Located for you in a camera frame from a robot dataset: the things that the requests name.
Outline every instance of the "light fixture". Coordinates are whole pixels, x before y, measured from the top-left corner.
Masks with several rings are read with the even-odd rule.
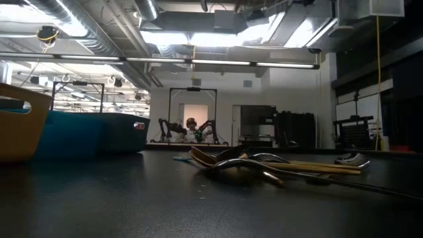
[[[83,93],[71,93],[71,96],[75,99],[84,99],[85,98],[85,94],[83,94]]]
[[[250,65],[247,61],[227,61],[227,60],[208,60],[208,59],[193,59],[192,63],[204,64],[219,64],[219,65]]]
[[[169,44],[187,44],[188,38],[185,33],[180,32],[147,32],[141,31],[145,42],[158,46]]]
[[[12,53],[12,52],[1,52],[0,56],[2,57],[31,57],[31,58],[43,58],[43,59],[52,59],[54,58],[51,54],[26,54],[26,53]]]
[[[119,60],[119,57],[109,57],[109,56],[61,56],[62,59],[69,60]]]
[[[283,68],[294,68],[294,69],[314,69],[314,65],[309,64],[296,64],[296,63],[260,63],[257,62],[257,66],[260,67],[283,67]]]
[[[332,19],[319,33],[317,33],[305,46],[312,46],[318,39],[320,39],[328,30],[330,30],[336,23],[338,19]]]
[[[126,58],[128,61],[140,61],[149,63],[185,63],[185,59],[167,58]]]
[[[235,34],[195,33],[190,41],[195,46],[230,47],[240,46],[242,41]]]
[[[27,54],[27,53],[14,53],[15,57],[11,58],[25,58],[25,61],[38,61],[37,57],[32,57],[36,54]],[[47,56],[52,56],[60,58],[60,55],[48,54]],[[87,56],[72,56],[73,59],[69,60],[84,60]],[[118,58],[117,62],[128,61],[128,62],[149,62],[149,63],[197,63],[197,64],[214,64],[214,65],[243,65],[251,67],[286,67],[286,68],[297,68],[297,69],[318,69],[318,65],[314,64],[300,64],[300,63],[278,63],[278,62],[255,62],[255,61],[229,61],[229,60],[210,60],[210,59],[177,59],[177,58]]]
[[[289,38],[284,47],[301,48],[313,37],[313,24],[309,19],[305,19],[297,30]]]

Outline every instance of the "wooden stick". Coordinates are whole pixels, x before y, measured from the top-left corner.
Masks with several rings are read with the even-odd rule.
[[[360,171],[350,170],[350,169],[337,169],[330,167],[320,167],[314,165],[294,165],[294,164],[285,164],[285,163],[269,163],[262,162],[263,165],[273,167],[275,169],[281,169],[285,171],[295,171],[295,172],[306,172],[306,173],[324,173],[332,175],[360,175]]]
[[[308,161],[289,161],[289,162],[293,165],[313,165],[313,166],[337,168],[337,169],[361,170],[361,168],[359,168],[358,166],[352,166],[352,165],[333,165],[328,163],[318,163],[318,162],[308,162]]]

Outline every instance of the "blue plastic bin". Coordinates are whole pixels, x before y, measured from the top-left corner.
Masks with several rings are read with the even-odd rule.
[[[81,113],[102,122],[98,154],[136,153],[144,149],[150,119],[122,113]]]
[[[34,160],[84,159],[96,155],[102,122],[88,116],[49,111]]]

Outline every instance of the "overhead lamp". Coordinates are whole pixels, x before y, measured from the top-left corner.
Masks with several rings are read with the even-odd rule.
[[[312,46],[318,39],[320,39],[323,35],[326,34],[336,23],[338,19],[332,19],[319,33],[317,33],[305,46],[310,47]]]
[[[140,61],[149,63],[185,63],[185,59],[167,58],[126,58],[128,61]]]
[[[12,52],[1,52],[0,56],[2,57],[30,57],[30,58],[43,58],[43,59],[52,59],[54,58],[51,54],[26,54],[26,53],[12,53]]]
[[[119,60],[119,57],[109,56],[61,56],[62,59],[66,60]]]
[[[240,46],[242,41],[235,34],[195,33],[190,41],[195,46],[230,47]]]
[[[169,44],[187,44],[188,38],[185,33],[180,32],[147,32],[141,31],[145,42],[158,46]]]
[[[314,65],[309,64],[296,64],[296,63],[260,63],[257,62],[257,66],[261,67],[283,67],[283,68],[294,68],[294,69],[313,69]]]
[[[218,64],[218,65],[250,65],[247,61],[227,61],[227,60],[208,60],[208,59],[193,59],[192,63],[204,63],[204,64]]]
[[[71,93],[71,97],[73,97],[75,99],[84,99],[85,94],[83,94],[83,93]]]
[[[115,87],[122,87],[122,79],[115,79],[114,84]]]
[[[305,19],[297,30],[289,38],[284,47],[301,48],[313,37],[313,24],[309,19]]]

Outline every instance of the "robotic arm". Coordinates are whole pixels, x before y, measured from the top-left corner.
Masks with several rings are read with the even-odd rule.
[[[217,133],[216,133],[216,121],[215,120],[207,120],[206,122],[204,122],[197,130],[198,132],[200,132],[199,136],[202,137],[203,131],[208,126],[211,127],[211,132],[213,134],[214,144],[219,144],[219,138],[217,138]]]
[[[163,128],[163,123],[167,127],[167,133],[165,132],[165,129]],[[166,142],[169,138],[171,138],[172,137],[171,132],[182,133],[186,135],[186,129],[184,129],[181,124],[169,123],[166,119],[160,118],[159,125],[161,130],[160,142]]]

